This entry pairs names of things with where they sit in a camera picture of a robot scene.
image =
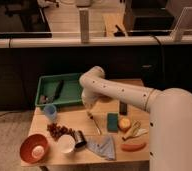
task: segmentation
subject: bowl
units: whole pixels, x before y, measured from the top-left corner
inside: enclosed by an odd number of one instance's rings
[[[71,135],[62,135],[58,140],[58,148],[63,154],[71,154],[75,149],[75,139]]]
[[[33,134],[22,143],[20,157],[27,163],[36,163],[46,155],[48,148],[48,141],[44,135]]]

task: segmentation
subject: towel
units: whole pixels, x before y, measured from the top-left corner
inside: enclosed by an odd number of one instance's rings
[[[87,148],[106,160],[115,160],[115,144],[111,135],[106,135],[100,144],[92,138],[89,139]]]

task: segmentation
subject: cup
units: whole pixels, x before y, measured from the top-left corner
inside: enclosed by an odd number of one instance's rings
[[[45,105],[43,109],[44,115],[50,120],[50,122],[55,122],[57,117],[57,109],[56,106],[53,104]]]
[[[62,154],[66,156],[73,154],[75,149],[74,138],[71,135],[62,135],[58,140],[58,149]]]
[[[74,139],[76,142],[76,145],[75,145],[76,148],[80,148],[87,144],[87,141],[85,140],[85,137],[84,137],[82,131],[80,131],[80,130],[75,131],[73,136],[74,136]]]

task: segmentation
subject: green object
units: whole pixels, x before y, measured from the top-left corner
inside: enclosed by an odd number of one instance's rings
[[[118,114],[117,113],[107,114],[107,130],[109,132],[118,131]]]
[[[43,109],[46,104],[54,104],[56,107],[82,104],[82,87],[79,84],[80,76],[81,73],[41,76],[39,78],[35,106]],[[63,86],[61,87],[59,96],[50,102],[49,98],[55,95],[56,88],[60,81],[63,81]],[[46,97],[47,103],[40,101],[42,96]]]

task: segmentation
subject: blue cup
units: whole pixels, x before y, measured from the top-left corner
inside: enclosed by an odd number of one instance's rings
[[[55,105],[53,104],[45,105],[43,112],[44,115],[47,116],[47,118],[50,120],[50,122],[55,122],[57,117],[57,110]]]

